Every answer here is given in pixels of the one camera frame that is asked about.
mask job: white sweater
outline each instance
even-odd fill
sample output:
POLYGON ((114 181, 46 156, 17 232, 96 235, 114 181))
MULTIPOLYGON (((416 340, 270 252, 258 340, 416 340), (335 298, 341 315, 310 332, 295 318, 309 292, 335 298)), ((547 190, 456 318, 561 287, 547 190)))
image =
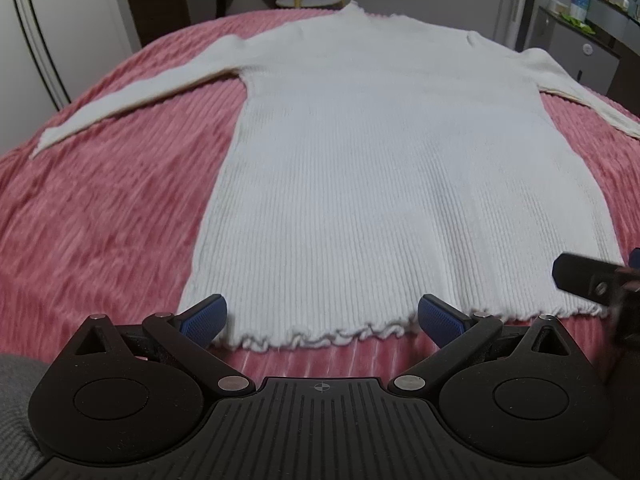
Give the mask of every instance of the white sweater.
POLYGON ((527 319, 597 307, 555 289, 562 251, 620 262, 596 182, 539 96, 638 125, 543 51, 351 4, 93 102, 38 150, 100 118, 238 73, 248 99, 200 227, 180 311, 222 293, 232 346, 402 333, 422 294, 527 319))

